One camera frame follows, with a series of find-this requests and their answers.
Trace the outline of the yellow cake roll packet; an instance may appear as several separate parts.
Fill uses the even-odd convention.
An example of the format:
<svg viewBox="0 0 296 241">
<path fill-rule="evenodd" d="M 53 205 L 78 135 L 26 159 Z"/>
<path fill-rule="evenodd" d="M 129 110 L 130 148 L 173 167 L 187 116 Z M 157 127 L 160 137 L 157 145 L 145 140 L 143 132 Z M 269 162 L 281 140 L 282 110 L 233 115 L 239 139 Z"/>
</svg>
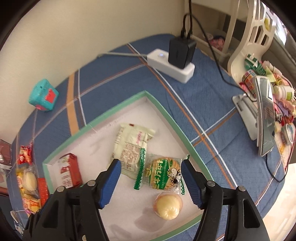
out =
<svg viewBox="0 0 296 241">
<path fill-rule="evenodd" d="M 23 187 L 23 172 L 24 169 L 16 169 L 16 180 L 17 180 L 17 184 L 18 184 L 18 188 L 20 190 L 20 194 L 21 196 L 23 196 L 24 194 L 24 187 Z"/>
</svg>

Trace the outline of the green rimmed white tray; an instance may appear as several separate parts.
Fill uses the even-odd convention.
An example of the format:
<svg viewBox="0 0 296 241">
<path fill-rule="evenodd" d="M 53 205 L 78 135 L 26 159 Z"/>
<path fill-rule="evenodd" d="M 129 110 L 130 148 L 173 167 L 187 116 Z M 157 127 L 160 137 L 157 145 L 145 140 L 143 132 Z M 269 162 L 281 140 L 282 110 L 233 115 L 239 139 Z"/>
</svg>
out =
<svg viewBox="0 0 296 241">
<path fill-rule="evenodd" d="M 43 162 L 50 193 L 70 183 L 61 157 L 77 157 L 83 182 L 95 179 L 113 159 L 121 176 L 109 204 L 100 211 L 110 240 L 167 240 L 197 224 L 202 211 L 179 177 L 177 161 L 188 158 L 208 179 L 211 174 L 164 107 L 142 91 L 102 114 Z"/>
</svg>

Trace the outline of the white jelly pudding cup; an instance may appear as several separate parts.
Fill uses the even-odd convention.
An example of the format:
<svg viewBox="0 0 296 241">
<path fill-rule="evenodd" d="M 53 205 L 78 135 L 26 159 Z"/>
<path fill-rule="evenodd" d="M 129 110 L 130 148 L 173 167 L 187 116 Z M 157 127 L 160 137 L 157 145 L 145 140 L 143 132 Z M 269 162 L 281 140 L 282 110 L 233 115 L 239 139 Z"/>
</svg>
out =
<svg viewBox="0 0 296 241">
<path fill-rule="evenodd" d="M 153 209 L 157 216 L 164 220 L 175 219 L 183 207 L 180 195 L 175 193 L 160 193 L 154 201 Z"/>
</svg>

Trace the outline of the teal toy house box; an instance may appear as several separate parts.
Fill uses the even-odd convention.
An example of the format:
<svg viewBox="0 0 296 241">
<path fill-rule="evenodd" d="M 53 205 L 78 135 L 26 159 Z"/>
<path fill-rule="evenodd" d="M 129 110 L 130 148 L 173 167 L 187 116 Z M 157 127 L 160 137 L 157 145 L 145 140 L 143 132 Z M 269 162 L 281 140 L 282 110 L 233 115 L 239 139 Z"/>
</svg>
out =
<svg viewBox="0 0 296 241">
<path fill-rule="evenodd" d="M 29 104 L 40 111 L 52 111 L 58 99 L 59 92 L 47 79 L 40 80 L 32 89 Z"/>
</svg>

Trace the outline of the red patterned packet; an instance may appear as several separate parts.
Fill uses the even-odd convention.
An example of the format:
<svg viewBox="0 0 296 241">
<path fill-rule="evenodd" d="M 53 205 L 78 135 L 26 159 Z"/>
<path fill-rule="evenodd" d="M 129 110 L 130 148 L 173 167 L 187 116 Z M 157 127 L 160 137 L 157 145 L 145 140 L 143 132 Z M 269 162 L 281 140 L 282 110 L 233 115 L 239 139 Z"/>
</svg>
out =
<svg viewBox="0 0 296 241">
<path fill-rule="evenodd" d="M 39 191 L 41 206 L 44 206 L 50 196 L 49 192 L 48 192 L 46 179 L 45 178 L 38 178 L 37 181 L 38 181 L 38 191 Z"/>
</svg>

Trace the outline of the pink flower bouquet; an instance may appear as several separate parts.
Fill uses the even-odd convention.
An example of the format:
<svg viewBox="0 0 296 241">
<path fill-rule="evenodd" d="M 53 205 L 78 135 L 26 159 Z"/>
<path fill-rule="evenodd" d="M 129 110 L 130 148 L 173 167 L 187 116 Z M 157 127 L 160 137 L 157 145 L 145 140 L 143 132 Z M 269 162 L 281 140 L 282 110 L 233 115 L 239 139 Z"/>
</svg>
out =
<svg viewBox="0 0 296 241">
<path fill-rule="evenodd" d="M 2 169 L 10 170 L 11 169 L 11 144 L 0 140 L 0 151 L 1 151 L 1 157 L 0 157 L 0 165 Z"/>
</svg>

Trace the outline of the green striped bun packet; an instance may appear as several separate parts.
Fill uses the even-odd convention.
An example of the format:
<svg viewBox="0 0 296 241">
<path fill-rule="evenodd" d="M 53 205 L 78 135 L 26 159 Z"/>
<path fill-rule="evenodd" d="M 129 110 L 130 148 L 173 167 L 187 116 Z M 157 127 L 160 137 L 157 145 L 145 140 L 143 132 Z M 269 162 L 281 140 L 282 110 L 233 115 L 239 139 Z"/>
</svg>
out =
<svg viewBox="0 0 296 241">
<path fill-rule="evenodd" d="M 139 172 L 134 189 L 140 190 L 143 184 L 156 190 L 185 195 L 185 185 L 181 172 L 183 159 L 164 157 L 140 150 Z"/>
</svg>

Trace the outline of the colourful clutter pile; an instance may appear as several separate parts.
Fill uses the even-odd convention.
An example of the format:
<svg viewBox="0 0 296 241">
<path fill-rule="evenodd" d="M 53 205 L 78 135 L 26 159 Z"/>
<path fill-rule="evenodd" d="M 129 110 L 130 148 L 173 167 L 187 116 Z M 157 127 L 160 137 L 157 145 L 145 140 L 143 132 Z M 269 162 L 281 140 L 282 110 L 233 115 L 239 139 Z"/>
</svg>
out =
<svg viewBox="0 0 296 241">
<path fill-rule="evenodd" d="M 265 76 L 269 79 L 273 93 L 273 105 L 275 110 L 275 146 L 279 146 L 279 152 L 285 165 L 288 165 L 295 140 L 295 90 L 283 74 L 269 61 L 259 61 L 251 55 L 244 60 L 246 72 L 240 82 L 252 102 L 256 101 L 253 79 L 257 76 Z"/>
</svg>

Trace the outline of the dark red snack packet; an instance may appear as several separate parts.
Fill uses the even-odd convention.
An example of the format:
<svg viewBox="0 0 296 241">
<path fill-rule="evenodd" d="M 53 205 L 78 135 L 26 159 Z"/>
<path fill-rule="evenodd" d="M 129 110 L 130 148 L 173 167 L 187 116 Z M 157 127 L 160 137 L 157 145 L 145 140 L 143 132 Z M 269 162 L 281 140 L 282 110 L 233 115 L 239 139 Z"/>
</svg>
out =
<svg viewBox="0 0 296 241">
<path fill-rule="evenodd" d="M 76 155 L 68 153 L 58 160 L 58 177 L 61 186 L 67 189 L 83 184 Z"/>
</svg>

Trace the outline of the red cartoon snack bag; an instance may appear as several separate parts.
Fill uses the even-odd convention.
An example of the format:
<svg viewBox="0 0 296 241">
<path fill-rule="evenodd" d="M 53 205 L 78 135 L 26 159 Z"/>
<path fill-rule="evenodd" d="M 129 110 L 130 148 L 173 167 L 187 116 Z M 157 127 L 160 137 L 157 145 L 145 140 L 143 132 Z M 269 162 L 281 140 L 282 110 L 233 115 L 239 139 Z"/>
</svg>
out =
<svg viewBox="0 0 296 241">
<path fill-rule="evenodd" d="M 31 165 L 33 163 L 33 158 L 32 158 L 32 151 L 33 151 L 33 144 L 29 143 L 27 146 L 21 146 L 18 159 L 17 159 L 17 164 L 29 164 Z"/>
</svg>

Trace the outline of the smartphone on white stand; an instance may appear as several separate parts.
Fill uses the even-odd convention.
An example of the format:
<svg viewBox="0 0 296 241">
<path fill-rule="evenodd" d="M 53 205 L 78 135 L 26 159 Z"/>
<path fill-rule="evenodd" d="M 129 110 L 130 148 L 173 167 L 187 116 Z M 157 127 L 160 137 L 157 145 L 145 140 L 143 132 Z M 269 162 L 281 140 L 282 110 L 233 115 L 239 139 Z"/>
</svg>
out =
<svg viewBox="0 0 296 241">
<path fill-rule="evenodd" d="M 256 141 L 258 154 L 265 156 L 275 146 L 275 110 L 269 79 L 257 76 L 253 79 L 256 101 L 247 94 L 235 95 L 232 101 L 238 110 L 251 140 Z"/>
</svg>

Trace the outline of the orange swiss roll packet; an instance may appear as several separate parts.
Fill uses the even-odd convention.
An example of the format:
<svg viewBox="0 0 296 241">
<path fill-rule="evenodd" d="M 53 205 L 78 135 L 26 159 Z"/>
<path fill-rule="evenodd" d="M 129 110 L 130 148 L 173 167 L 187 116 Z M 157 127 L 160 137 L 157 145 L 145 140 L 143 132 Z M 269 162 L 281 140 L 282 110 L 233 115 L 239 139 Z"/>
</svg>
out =
<svg viewBox="0 0 296 241">
<path fill-rule="evenodd" d="M 28 194 L 24 194 L 22 197 L 23 208 L 28 216 L 35 214 L 41 209 L 41 201 L 35 197 L 32 197 Z"/>
</svg>

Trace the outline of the white bun clear bag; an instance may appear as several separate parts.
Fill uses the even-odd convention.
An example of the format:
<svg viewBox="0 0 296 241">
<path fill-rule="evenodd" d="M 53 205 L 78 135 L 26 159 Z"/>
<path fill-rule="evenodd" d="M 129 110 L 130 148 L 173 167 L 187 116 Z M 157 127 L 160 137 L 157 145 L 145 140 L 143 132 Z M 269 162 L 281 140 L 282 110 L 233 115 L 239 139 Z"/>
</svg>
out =
<svg viewBox="0 0 296 241">
<path fill-rule="evenodd" d="M 29 166 L 23 171 L 23 188 L 26 194 L 38 196 L 38 182 L 34 166 Z"/>
</svg>

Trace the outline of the blue plaid tablecloth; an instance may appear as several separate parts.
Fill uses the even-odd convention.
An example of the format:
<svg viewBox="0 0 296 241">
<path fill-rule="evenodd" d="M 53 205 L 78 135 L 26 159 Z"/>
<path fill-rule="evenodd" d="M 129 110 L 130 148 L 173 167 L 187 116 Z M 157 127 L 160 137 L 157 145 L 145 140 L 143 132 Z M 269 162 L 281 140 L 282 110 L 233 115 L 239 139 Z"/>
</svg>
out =
<svg viewBox="0 0 296 241">
<path fill-rule="evenodd" d="M 266 216 L 283 188 L 270 175 L 285 173 L 279 150 L 259 156 L 232 101 L 239 93 L 232 78 L 199 50 L 193 63 L 185 84 L 138 57 L 102 56 L 76 69 L 57 86 L 54 109 L 35 110 L 23 122 L 11 142 L 13 166 L 20 147 L 32 144 L 40 177 L 48 175 L 46 160 L 73 153 L 88 181 L 110 164 L 119 125 L 136 123 L 156 131 L 149 153 L 189 155 L 220 186 L 243 185 Z"/>
</svg>

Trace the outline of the cream white snack packet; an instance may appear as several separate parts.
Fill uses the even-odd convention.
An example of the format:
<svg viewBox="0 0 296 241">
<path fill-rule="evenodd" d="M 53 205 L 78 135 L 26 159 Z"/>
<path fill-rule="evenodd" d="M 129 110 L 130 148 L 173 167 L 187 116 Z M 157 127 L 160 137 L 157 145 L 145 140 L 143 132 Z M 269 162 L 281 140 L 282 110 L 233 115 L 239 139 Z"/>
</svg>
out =
<svg viewBox="0 0 296 241">
<path fill-rule="evenodd" d="M 111 159 L 121 161 L 122 174 L 134 180 L 137 178 L 145 162 L 140 152 L 147 150 L 147 142 L 154 137 L 155 133 L 155 130 L 144 126 L 131 123 L 120 124 Z"/>
</svg>

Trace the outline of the black power adapter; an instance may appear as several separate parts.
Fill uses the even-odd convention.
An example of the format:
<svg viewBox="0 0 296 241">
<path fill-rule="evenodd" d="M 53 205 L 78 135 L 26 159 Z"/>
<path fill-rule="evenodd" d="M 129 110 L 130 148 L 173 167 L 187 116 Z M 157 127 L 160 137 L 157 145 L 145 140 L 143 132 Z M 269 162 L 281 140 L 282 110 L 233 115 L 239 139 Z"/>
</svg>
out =
<svg viewBox="0 0 296 241">
<path fill-rule="evenodd" d="M 180 36 L 170 39 L 168 62 L 177 68 L 184 69 L 191 63 L 195 49 L 195 40 Z"/>
</svg>

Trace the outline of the white power strip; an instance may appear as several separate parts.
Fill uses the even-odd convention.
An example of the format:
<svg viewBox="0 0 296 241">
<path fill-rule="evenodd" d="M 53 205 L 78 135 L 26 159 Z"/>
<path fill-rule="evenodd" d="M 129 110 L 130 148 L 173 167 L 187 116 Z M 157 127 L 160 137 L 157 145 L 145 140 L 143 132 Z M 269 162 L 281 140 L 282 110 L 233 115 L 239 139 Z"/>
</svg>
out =
<svg viewBox="0 0 296 241">
<path fill-rule="evenodd" d="M 187 83 L 194 75 L 195 65 L 189 63 L 184 69 L 180 69 L 170 64 L 168 58 L 168 52 L 161 49 L 155 49 L 147 54 L 147 63 L 148 66 L 165 73 L 178 82 L 183 84 Z"/>
</svg>

